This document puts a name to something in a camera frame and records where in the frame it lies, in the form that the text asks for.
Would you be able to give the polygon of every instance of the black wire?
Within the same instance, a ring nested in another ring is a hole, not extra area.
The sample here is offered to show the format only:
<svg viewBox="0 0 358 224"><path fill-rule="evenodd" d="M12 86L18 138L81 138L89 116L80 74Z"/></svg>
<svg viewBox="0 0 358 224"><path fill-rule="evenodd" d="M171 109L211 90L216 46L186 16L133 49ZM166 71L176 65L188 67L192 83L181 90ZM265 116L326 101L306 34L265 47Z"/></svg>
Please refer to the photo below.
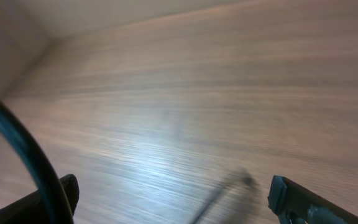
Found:
<svg viewBox="0 0 358 224"><path fill-rule="evenodd" d="M58 177L41 148L20 123L0 103L0 133L18 153L40 190L51 223L71 224L73 215Z"/></svg>

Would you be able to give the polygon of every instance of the wooden surface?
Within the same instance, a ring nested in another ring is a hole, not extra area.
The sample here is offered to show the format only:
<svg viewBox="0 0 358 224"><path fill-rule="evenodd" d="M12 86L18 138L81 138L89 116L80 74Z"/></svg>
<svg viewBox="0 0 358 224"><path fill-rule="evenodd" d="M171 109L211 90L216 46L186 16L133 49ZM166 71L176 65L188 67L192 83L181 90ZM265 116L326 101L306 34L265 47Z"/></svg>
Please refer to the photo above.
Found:
<svg viewBox="0 0 358 224"><path fill-rule="evenodd" d="M0 1L0 96L50 41L46 32L13 1Z"/></svg>
<svg viewBox="0 0 358 224"><path fill-rule="evenodd" d="M358 1L247 1L73 37L4 101L77 176L76 223L187 223L239 169L258 190L205 223L236 209L278 223L274 174L358 215ZM0 137L0 208L34 189Z"/></svg>

